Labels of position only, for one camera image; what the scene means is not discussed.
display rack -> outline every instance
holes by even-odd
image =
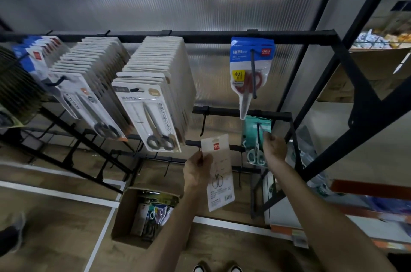
[[[118,37],[123,43],[141,43],[146,36],[180,36],[184,39],[185,43],[219,43],[219,44],[230,44],[231,38],[233,36],[239,37],[255,37],[255,38],[266,38],[273,39],[277,45],[280,44],[302,44],[302,45],[321,45],[321,46],[330,46],[334,51],[334,57],[338,62],[341,63],[345,72],[347,73],[350,81],[354,85],[354,105],[348,120],[349,130],[338,138],[328,149],[322,152],[311,164],[306,168],[302,168],[300,153],[295,152],[296,154],[296,171],[300,174],[302,179],[307,182],[311,178],[315,177],[317,174],[324,171],[327,167],[335,163],[337,160],[354,150],[356,147],[370,139],[373,135],[380,132],[382,129],[386,128],[388,125],[393,123],[395,120],[400,118],[402,115],[411,110],[411,77],[408,77],[399,87],[397,87],[391,94],[389,94],[385,99],[380,100],[370,83],[357,67],[355,62],[352,60],[347,47],[341,41],[338,34],[335,30],[323,30],[323,31],[258,31],[258,30],[247,30],[247,31],[153,31],[153,32],[116,32],[116,31],[97,31],[97,32],[60,32],[60,31],[49,31],[44,34],[36,35],[53,35],[58,36],[63,42],[77,42],[84,37]],[[27,35],[27,33],[15,33],[15,32],[2,32],[0,33],[0,42],[20,42]],[[141,166],[142,161],[139,161],[136,168],[130,170],[125,165],[120,163],[112,155],[116,153],[117,155],[128,155],[129,152],[111,152],[111,154],[102,150],[100,147],[96,146],[92,141],[85,137],[86,134],[94,132],[86,130],[83,133],[78,132],[74,129],[73,126],[62,121],[58,116],[51,113],[45,108],[41,108],[39,113],[45,118],[50,120],[52,124],[57,125],[68,134],[72,135],[77,139],[75,147],[77,148],[79,143],[83,143],[91,150],[100,154],[106,159],[106,162],[111,162],[122,171],[126,173],[126,176],[130,174],[136,174],[138,169]],[[221,109],[213,108],[209,106],[194,107],[194,114],[203,114],[204,118],[207,115],[219,115],[227,117],[239,117],[239,110],[236,109]],[[270,111],[261,111],[261,110],[250,110],[248,111],[249,115],[265,117],[273,121],[281,120],[288,122],[290,124],[290,131],[286,135],[286,141],[290,140],[290,137],[293,137],[293,145],[295,150],[298,150],[297,137],[295,135],[295,128],[298,127],[298,124],[294,124],[291,113],[279,113],[279,112],[270,112]],[[10,144],[28,154],[31,154],[40,159],[46,160],[49,163],[52,163],[58,167],[71,171],[79,176],[82,176],[86,179],[104,185],[111,190],[121,193],[119,189],[113,188],[109,184],[104,183],[103,181],[103,169],[100,171],[97,177],[89,176],[77,169],[74,169],[69,160],[64,160],[59,162],[47,155],[42,154],[41,152],[31,149],[20,143],[17,139],[9,139],[10,135],[1,135],[0,140],[4,143]],[[130,139],[139,139],[138,135],[129,136]],[[195,147],[200,147],[200,141],[186,141],[186,145],[191,145]],[[68,156],[72,156],[74,152],[70,151]],[[230,150],[244,152],[244,148],[239,145],[230,145]],[[169,163],[184,163],[183,159],[175,159],[172,157],[160,157],[160,156],[148,156],[140,155],[137,153],[132,153],[132,156],[139,157],[140,159],[155,159],[163,160]],[[251,198],[252,198],[252,208],[251,216],[254,218],[258,215],[262,215],[265,210],[273,206],[275,203],[279,202],[285,197],[283,191],[277,192],[273,191],[273,196],[265,202],[262,206],[257,206],[254,202],[254,194],[257,188],[259,188],[263,182],[263,179],[268,173],[268,170],[265,169],[261,171],[259,169],[249,169],[240,167],[234,167],[235,171],[247,172],[247,173],[259,173],[260,179],[257,184],[252,187]]]

translucent polycarbonate panel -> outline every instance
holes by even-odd
[[[0,6],[0,17],[13,30],[23,32],[308,30],[321,3],[321,0],[1,1],[5,4]],[[197,86],[196,104],[237,108],[238,96],[229,83],[229,45],[191,45],[188,50]],[[267,83],[258,90],[251,109],[276,110],[300,50],[301,46],[297,45],[277,46]],[[222,121],[219,117],[209,122],[209,126],[238,127],[236,120]]]

plastic bag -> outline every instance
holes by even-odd
[[[233,37],[230,48],[230,84],[240,97],[240,119],[245,119],[251,103],[253,77],[251,61],[254,59],[255,88],[258,90],[267,82],[275,44],[271,39]]]

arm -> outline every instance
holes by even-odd
[[[191,223],[198,210],[200,195],[206,191],[213,156],[202,157],[198,151],[185,163],[184,196],[170,215],[170,219],[138,259],[138,270],[146,272],[172,272],[188,239]]]
[[[285,162],[284,139],[265,132],[264,154],[270,171],[287,195],[310,245],[327,271],[396,271],[360,228],[316,196]]]

blue scissors package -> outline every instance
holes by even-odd
[[[240,97],[240,119],[245,119],[253,93],[252,62],[255,67],[255,89],[267,82],[275,44],[271,39],[232,37],[230,48],[230,84]]]
[[[242,145],[247,154],[247,162],[261,167],[267,163],[263,150],[263,131],[271,132],[271,120],[247,115],[243,125]]]

